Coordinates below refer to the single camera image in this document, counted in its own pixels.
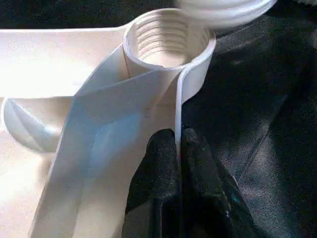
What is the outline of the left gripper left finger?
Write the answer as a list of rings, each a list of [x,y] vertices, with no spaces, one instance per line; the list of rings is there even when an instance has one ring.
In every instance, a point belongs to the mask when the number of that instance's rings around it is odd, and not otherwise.
[[[174,132],[154,133],[129,186],[124,238],[178,238],[181,234],[180,171]]]

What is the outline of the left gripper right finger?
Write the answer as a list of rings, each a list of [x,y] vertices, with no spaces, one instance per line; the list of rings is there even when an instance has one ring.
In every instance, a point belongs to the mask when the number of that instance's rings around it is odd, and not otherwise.
[[[192,128],[181,136],[186,228],[191,238],[256,238],[258,229],[233,176]]]

